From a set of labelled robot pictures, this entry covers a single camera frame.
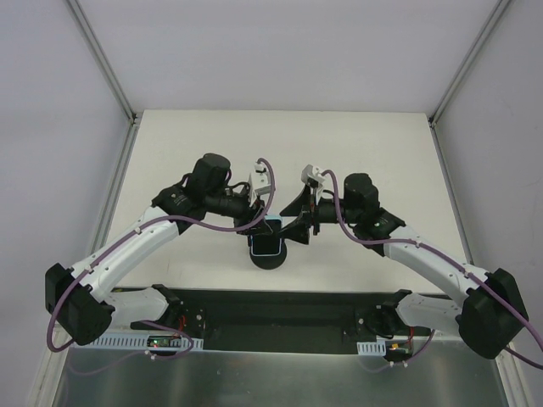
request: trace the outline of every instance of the white vent grille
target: white vent grille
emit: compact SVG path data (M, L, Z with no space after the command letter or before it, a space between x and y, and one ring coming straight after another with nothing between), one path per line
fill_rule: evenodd
M147 346L147 340L149 337L155 337L157 335L148 335L147 333L105 333L99 337L96 341L89 343L85 346L74 344L75 348L85 349L116 349L116 350L147 350L151 349ZM204 350L204 339L193 339L194 350ZM189 347L188 339L185 337L180 339L174 339L171 341L174 345L172 348L160 348L160 350L172 350L180 351Z
M387 354L386 343L381 340L377 340L377 342L358 342L356 348L360 356L385 356Z

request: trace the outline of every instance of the gray floor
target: gray floor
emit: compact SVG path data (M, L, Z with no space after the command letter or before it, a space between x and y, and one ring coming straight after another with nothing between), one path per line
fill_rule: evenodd
M126 351L70 350L79 371ZM372 374L380 358L193 352L179 360L136 355L89 377L64 369L54 406L502 406L493 361L457 342L434 342L407 368Z

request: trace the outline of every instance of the white table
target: white table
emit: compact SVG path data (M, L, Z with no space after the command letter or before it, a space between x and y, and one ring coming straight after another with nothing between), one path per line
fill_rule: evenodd
M247 181L254 161L268 159L277 179L271 213L302 190L306 164L340 179L366 172L381 204L423 236L465 259L438 157L424 114L280 111L147 110L143 115L109 236L128 227L164 187L190 172L204 153L232 162L232 181ZM208 215L206 221L232 226ZM415 272L349 241L338 226L323 226L309 247L287 242L275 270L249 259L244 237L192 226L146 258L123 287L420 293L439 289Z

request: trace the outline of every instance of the wall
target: wall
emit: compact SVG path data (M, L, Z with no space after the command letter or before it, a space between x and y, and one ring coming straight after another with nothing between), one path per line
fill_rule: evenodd
M475 263L515 274L543 331L543 2L516 1L438 124ZM526 332L517 347L543 357ZM543 374L524 371L543 405Z
M0 4L0 404L45 349L44 273L79 259L127 130L59 0Z
M137 111L431 113L496 0L81 0Z

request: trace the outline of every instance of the robotic arm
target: robotic arm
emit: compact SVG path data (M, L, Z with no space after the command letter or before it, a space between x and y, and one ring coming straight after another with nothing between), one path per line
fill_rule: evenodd
M181 305L168 288L153 285L128 293L111 290L143 259L200 222L208 212L233 218L233 229L209 226L215 230L249 235L270 231L263 219L266 208L260 198L272 191L270 172L256 163L249 181L238 184L244 186L241 192L227 185L230 176L226 158L206 154L191 174L163 189L119 237L69 269L56 264L47 271L46 308L53 315L63 293L80 278L57 314L57 321L75 342L88 344L110 326L129 327L136 321L174 326Z
M344 197L339 198L335 176L334 192L324 190L326 173L329 171L313 165L307 165L302 171L304 190L281 212L281 216L297 216L281 230L283 238L309 244L311 228L316 235L321 224L340 223L351 240L406 265L450 298L433 298L400 290L392 301L371 315L382 331L394 333L405 326L425 326L459 334L473 351L487 359L494 359L520 332L523 326L517 318L467 278L469 272L473 273L527 320L528 314L511 274L502 269L489 273L454 260L430 245L403 220L380 206L378 189L367 174L347 176ZM331 193L333 198L322 198L324 192ZM355 237L350 235L345 224L351 227ZM456 265L462 265L466 272Z

